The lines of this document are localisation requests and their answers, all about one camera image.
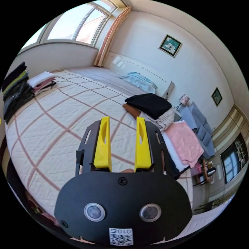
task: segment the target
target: ceiling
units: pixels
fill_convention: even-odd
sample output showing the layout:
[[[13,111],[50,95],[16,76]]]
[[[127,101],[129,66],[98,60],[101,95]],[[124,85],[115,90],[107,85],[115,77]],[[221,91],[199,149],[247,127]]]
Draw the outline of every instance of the ceiling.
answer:
[[[213,55],[230,86],[234,103],[249,118],[249,90],[234,57],[223,42],[204,24],[172,6],[151,0],[123,0],[133,11],[146,12],[167,19],[184,28]]]

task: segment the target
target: window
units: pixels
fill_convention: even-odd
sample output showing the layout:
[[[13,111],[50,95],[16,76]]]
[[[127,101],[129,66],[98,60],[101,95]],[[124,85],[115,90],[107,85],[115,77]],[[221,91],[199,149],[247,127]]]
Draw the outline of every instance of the window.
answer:
[[[225,170],[225,181],[228,183],[240,172],[248,161],[247,148],[241,133],[221,154],[221,159]]]
[[[116,9],[116,6],[108,0],[97,0],[97,1],[93,1],[93,3],[100,5],[101,7],[105,8],[109,12],[112,12]]]
[[[67,39],[93,44],[101,24],[111,16],[109,10],[113,11],[116,6],[108,0],[91,3],[82,4],[62,14],[47,39]]]
[[[94,10],[90,16],[87,18],[87,20],[84,22],[83,26],[80,29],[80,32],[77,36],[76,41],[85,42],[88,44],[92,43],[93,37],[101,24],[101,22],[104,20],[105,15],[98,11]]]
[[[24,46],[22,47],[22,49],[26,46],[29,46],[33,43],[36,43],[37,42],[37,39],[39,37],[39,35],[41,34],[43,28],[45,27],[45,25],[43,27],[41,27],[25,44]]]
[[[70,9],[40,28],[22,47],[47,42],[75,42],[95,45],[102,28],[123,2],[115,0],[96,0]]]
[[[72,40],[83,17],[94,7],[89,4],[82,4],[65,12],[56,22],[51,30],[48,40],[69,39]]]

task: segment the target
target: framed painting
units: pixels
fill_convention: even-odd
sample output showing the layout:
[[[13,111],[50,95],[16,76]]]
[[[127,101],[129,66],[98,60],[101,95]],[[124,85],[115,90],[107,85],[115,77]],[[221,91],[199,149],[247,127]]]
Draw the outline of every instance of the framed painting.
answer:
[[[166,35],[159,49],[171,55],[172,57],[175,57],[181,45],[182,43],[177,39]]]
[[[218,106],[220,102],[222,101],[222,96],[218,88],[216,88],[215,91],[213,92],[212,99],[215,102],[216,106]]]

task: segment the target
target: qr code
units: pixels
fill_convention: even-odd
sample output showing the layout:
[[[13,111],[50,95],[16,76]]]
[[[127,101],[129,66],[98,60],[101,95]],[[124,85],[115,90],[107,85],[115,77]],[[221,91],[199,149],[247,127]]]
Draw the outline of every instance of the qr code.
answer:
[[[132,229],[109,228],[111,246],[132,246]]]

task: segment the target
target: pink clothing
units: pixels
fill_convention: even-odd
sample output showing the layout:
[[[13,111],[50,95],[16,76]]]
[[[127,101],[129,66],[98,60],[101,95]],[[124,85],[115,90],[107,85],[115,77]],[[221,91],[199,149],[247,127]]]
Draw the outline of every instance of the pink clothing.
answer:
[[[174,122],[165,130],[183,165],[195,166],[204,150],[185,121]]]

